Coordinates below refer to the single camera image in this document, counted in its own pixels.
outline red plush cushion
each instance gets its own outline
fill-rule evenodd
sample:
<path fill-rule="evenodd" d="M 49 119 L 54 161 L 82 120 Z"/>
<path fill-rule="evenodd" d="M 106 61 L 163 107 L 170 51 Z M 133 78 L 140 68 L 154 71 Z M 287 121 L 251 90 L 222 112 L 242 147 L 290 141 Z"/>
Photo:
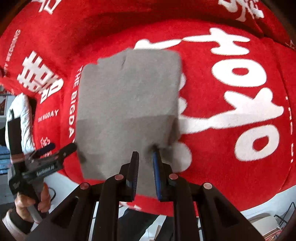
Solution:
<path fill-rule="evenodd" d="M 280 23 L 260 2 L 252 14 L 253 1 L 248 8 L 224 0 L 46 2 L 26 6 L 0 40 L 2 83 L 38 101 L 37 148 L 54 142 L 58 149 L 74 141 L 85 64 L 128 47 L 167 48 L 180 54 L 184 73 L 183 135 L 174 146 L 173 169 L 190 182 L 211 182 L 239 210 L 296 184 L 296 55 L 286 47 L 290 39 Z M 85 181 L 76 154 L 65 160 L 62 173 Z M 172 214 L 171 204 L 144 196 L 130 205 Z"/>

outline hand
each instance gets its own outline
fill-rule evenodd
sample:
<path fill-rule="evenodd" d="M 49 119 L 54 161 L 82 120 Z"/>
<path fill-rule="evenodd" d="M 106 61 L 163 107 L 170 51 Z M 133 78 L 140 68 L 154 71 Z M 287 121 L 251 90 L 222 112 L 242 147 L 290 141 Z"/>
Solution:
<path fill-rule="evenodd" d="M 15 208 L 17 214 L 25 221 L 34 222 L 33 218 L 31 217 L 27 207 L 32 206 L 35 204 L 35 200 L 18 193 L 17 198 L 15 199 Z M 38 210 L 42 213 L 48 212 L 50 209 L 50 195 L 48 186 L 44 183 L 42 192 L 41 192 L 41 202 L 38 204 Z"/>

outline white floor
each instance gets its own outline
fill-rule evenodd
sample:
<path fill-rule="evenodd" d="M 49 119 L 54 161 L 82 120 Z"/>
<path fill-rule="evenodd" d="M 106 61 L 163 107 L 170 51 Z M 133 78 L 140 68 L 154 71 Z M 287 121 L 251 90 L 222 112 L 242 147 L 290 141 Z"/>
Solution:
<path fill-rule="evenodd" d="M 52 201 L 52 207 L 50 212 L 59 205 L 77 186 L 77 183 L 72 182 L 67 177 L 59 174 L 54 173 L 45 178 L 45 182 L 48 184 L 49 187 L 55 189 L 57 195 L 55 199 Z M 296 203 L 296 186 L 289 188 L 288 190 L 278 193 L 269 201 L 251 209 L 242 211 L 242 214 L 247 218 L 251 219 L 255 216 L 260 216 L 261 214 L 268 213 L 269 215 L 283 215 L 291 202 Z M 119 209 L 119 217 L 121 217 L 125 211 L 126 207 L 122 207 Z M 292 215 L 293 208 L 287 214 L 289 218 Z M 159 216 L 155 222 L 146 230 L 146 233 L 141 238 L 140 241 L 149 241 L 153 240 L 154 235 L 156 233 L 156 229 L 158 225 L 162 225 L 164 222 L 165 216 Z"/>

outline white sleeve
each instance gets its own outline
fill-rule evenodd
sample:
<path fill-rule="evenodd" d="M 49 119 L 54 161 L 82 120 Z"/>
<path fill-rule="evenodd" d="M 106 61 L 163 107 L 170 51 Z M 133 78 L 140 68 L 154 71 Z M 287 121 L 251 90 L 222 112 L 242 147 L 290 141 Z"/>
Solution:
<path fill-rule="evenodd" d="M 14 112 L 14 117 L 20 117 L 21 120 L 21 130 L 22 130 L 22 151 L 26 155 L 35 151 L 35 145 L 32 135 L 32 110 L 29 103 L 28 97 L 21 93 L 15 97 L 11 103 L 6 114 L 6 129 L 5 129 L 5 142 L 8 150 L 9 147 L 9 138 L 8 138 L 8 129 L 7 123 L 12 120 L 11 110 Z"/>
<path fill-rule="evenodd" d="M 4 225 L 8 229 L 8 231 L 12 234 L 12 236 L 15 238 L 16 241 L 25 241 L 27 235 L 24 234 L 22 231 L 20 231 L 11 221 L 10 219 L 10 212 L 9 210 L 6 213 L 6 216 L 2 219 Z"/>

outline finger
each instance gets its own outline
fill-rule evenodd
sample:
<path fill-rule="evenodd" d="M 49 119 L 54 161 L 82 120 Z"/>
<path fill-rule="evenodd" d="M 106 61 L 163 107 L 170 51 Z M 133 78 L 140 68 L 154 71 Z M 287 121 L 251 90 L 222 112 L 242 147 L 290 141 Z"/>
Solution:
<path fill-rule="evenodd" d="M 38 204 L 38 210 L 42 211 L 42 210 L 49 210 L 50 209 L 50 197 L 47 200 L 41 201 Z"/>
<path fill-rule="evenodd" d="M 42 213 L 46 213 L 46 212 L 48 212 L 50 210 L 50 207 L 51 207 L 51 205 L 49 204 L 48 206 L 46 206 L 45 208 L 41 209 L 40 211 Z"/>
<path fill-rule="evenodd" d="M 18 193 L 17 198 L 15 199 L 16 207 L 29 207 L 35 203 L 34 199 L 31 199 L 23 194 Z"/>
<path fill-rule="evenodd" d="M 46 201 L 48 199 L 48 197 L 50 197 L 48 186 L 47 186 L 46 183 L 44 183 L 43 184 L 43 189 L 42 189 L 42 192 L 41 192 L 41 202 Z"/>

